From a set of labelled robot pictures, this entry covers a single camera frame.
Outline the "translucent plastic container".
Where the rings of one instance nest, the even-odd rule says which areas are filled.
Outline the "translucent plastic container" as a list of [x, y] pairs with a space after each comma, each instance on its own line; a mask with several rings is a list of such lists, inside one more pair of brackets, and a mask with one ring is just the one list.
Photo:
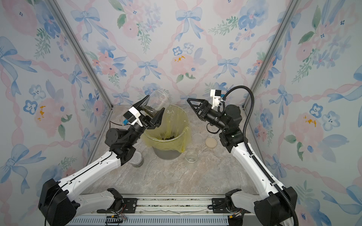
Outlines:
[[172, 98], [166, 91], [157, 89], [150, 94], [147, 103], [142, 104], [141, 108], [153, 118], [162, 108], [167, 108], [171, 102]]

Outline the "translucent round container lid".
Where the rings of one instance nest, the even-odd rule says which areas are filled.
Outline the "translucent round container lid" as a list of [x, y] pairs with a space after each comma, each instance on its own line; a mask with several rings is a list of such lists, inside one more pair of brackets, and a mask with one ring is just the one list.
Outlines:
[[192, 135], [192, 142], [194, 144], [203, 144], [204, 143], [204, 137], [200, 133], [195, 133]]

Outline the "beige round jar lid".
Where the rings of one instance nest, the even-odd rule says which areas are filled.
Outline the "beige round jar lid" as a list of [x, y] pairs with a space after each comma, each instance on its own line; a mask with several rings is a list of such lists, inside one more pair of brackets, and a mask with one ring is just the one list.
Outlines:
[[215, 138], [212, 138], [212, 137], [208, 137], [206, 140], [205, 140], [205, 145], [208, 147], [208, 148], [215, 148], [217, 146], [217, 140]]

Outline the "small jar with grey lid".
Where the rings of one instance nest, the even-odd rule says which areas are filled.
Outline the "small jar with grey lid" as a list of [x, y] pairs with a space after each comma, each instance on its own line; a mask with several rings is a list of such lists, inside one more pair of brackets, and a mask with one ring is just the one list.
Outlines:
[[135, 168], [141, 167], [144, 163], [144, 159], [140, 152], [135, 152], [133, 157], [130, 159], [129, 164]]

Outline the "glass jar with tea leaves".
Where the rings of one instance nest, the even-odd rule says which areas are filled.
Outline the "glass jar with tea leaves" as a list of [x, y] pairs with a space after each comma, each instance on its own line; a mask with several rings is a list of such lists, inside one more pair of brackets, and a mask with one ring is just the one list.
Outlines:
[[199, 155], [196, 151], [187, 151], [185, 154], [185, 159], [188, 163], [196, 163], [199, 159]]

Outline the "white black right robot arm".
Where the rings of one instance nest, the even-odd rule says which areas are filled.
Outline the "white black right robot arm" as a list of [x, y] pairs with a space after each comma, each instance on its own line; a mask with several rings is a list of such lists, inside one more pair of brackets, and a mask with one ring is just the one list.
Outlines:
[[257, 195], [251, 195], [234, 189], [225, 194], [224, 207], [232, 213], [253, 213], [263, 226], [287, 224], [290, 221], [298, 226], [295, 211], [297, 192], [276, 179], [252, 150], [245, 132], [239, 127], [242, 121], [240, 108], [228, 105], [220, 113], [207, 100], [189, 98], [187, 102], [200, 120], [221, 131], [219, 138], [222, 146], [243, 166], [258, 191]]

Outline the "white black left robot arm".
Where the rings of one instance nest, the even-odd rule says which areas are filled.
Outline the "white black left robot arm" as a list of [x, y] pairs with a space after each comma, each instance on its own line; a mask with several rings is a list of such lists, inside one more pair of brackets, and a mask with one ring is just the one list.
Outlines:
[[134, 145], [146, 130], [162, 123], [168, 102], [147, 95], [124, 113], [127, 129], [110, 128], [105, 144], [109, 150], [93, 163], [60, 180], [49, 179], [41, 190], [38, 208], [45, 217], [44, 224], [65, 226], [73, 218], [97, 210], [118, 214], [125, 206], [122, 195], [114, 188], [83, 195], [83, 191], [109, 172], [125, 165], [136, 152]]

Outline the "yellow plastic bin liner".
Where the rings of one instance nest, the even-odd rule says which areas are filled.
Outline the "yellow plastic bin liner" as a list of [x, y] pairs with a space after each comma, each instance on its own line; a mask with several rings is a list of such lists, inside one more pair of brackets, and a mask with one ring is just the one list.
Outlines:
[[191, 127], [186, 111], [177, 105], [169, 105], [165, 109], [160, 127], [146, 130], [141, 139], [146, 146], [161, 153], [185, 152], [191, 143]]

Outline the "grey mesh trash bin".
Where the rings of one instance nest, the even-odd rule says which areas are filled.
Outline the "grey mesh trash bin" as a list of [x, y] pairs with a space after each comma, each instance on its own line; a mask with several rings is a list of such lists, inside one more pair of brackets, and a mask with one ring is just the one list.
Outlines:
[[152, 148], [156, 156], [163, 160], [174, 160], [178, 158], [182, 153], [176, 150], [179, 146], [174, 145], [173, 142], [174, 137], [168, 137], [153, 145]]

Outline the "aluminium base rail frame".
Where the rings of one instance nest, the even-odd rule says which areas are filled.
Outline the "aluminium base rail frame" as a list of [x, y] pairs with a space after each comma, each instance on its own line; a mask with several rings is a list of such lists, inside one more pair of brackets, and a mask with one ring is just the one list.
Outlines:
[[101, 193], [71, 195], [64, 191], [54, 192], [41, 198], [39, 208], [51, 226], [64, 226], [73, 218], [97, 210], [134, 214], [237, 214], [247, 211], [255, 214], [263, 226], [290, 222], [297, 201], [296, 192], [290, 187], [282, 192], [267, 193], [265, 198], [243, 191], [228, 192], [224, 198], [195, 196], [139, 196], [123, 197], [116, 190]]

